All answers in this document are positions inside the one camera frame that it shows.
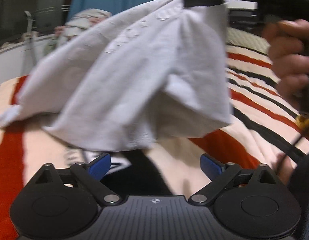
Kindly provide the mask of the person's right hand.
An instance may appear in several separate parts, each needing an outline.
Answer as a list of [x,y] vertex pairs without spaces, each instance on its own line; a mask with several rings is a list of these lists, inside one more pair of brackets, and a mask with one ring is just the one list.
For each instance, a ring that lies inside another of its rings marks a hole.
[[309,22],[305,20],[268,23],[262,32],[269,43],[272,72],[279,78],[277,91],[293,108],[300,109],[297,94],[309,84],[309,56],[302,55],[309,42]]

